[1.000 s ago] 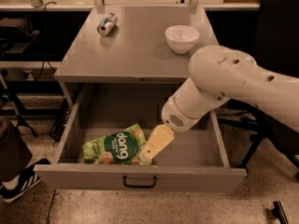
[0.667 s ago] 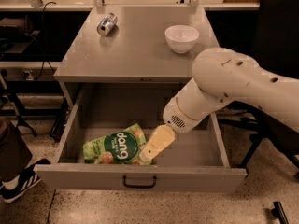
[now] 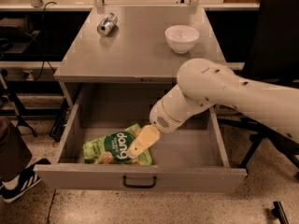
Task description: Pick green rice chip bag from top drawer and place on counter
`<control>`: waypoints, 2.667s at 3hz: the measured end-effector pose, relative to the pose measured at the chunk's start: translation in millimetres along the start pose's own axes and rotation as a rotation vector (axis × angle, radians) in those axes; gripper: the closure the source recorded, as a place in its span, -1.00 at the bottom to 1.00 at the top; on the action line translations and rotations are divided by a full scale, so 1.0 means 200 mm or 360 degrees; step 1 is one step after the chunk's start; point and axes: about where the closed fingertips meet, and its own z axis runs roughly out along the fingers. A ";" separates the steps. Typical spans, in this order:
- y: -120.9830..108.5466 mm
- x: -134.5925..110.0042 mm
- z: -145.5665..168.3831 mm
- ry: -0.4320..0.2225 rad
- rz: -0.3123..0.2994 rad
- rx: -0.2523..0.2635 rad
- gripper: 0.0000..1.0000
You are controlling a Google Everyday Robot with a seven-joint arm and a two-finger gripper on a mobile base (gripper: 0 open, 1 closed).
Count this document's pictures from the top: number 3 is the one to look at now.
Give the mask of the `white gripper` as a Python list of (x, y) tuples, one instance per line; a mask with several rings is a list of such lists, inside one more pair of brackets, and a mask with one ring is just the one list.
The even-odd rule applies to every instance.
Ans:
[(149, 112), (149, 121), (152, 125), (142, 128), (128, 148), (127, 155), (131, 159), (136, 158), (160, 139), (160, 132), (171, 133), (187, 119), (202, 112), (201, 103), (185, 96), (178, 85), (174, 86), (153, 106)]

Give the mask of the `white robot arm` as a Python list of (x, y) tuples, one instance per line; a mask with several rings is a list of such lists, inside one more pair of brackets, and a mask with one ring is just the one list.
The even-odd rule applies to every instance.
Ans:
[(224, 105), (299, 143), (299, 90), (246, 79), (207, 59), (191, 59), (178, 70), (177, 84), (151, 109), (149, 124), (130, 145), (135, 158), (190, 117)]

